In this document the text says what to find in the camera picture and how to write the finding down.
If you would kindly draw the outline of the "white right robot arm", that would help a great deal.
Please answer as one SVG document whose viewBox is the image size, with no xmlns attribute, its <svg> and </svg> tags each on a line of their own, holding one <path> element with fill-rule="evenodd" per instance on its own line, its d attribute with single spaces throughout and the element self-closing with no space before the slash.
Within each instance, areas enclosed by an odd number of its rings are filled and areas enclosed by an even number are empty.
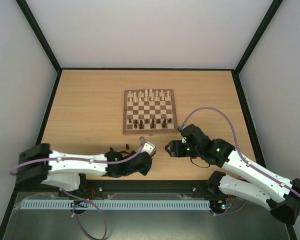
<svg viewBox="0 0 300 240">
<path fill-rule="evenodd" d="M 180 130 L 182 139 L 172 140 L 165 150 L 172 158 L 201 158 L 210 165 L 242 177 L 235 179 L 214 171 L 207 181 L 208 191 L 219 196 L 233 195 L 260 205 L 277 220 L 294 225 L 300 216 L 300 179 L 290 180 L 264 168 L 223 139 L 210 139 L 191 124 Z"/>
</svg>

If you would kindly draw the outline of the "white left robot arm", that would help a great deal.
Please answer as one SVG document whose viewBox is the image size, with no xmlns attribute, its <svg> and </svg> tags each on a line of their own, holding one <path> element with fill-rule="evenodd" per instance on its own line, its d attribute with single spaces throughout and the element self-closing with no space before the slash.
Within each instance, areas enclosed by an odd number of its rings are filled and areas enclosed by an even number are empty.
<svg viewBox="0 0 300 240">
<path fill-rule="evenodd" d="M 10 174 L 16 177 L 17 187 L 43 184 L 72 192 L 84 184 L 86 175 L 120 178 L 140 173 L 145 176 L 155 153 L 156 146 L 149 141 L 142 141 L 137 151 L 110 150 L 93 155 L 68 154 L 52 150 L 48 143 L 40 143 L 19 154 L 18 165 Z"/>
</svg>

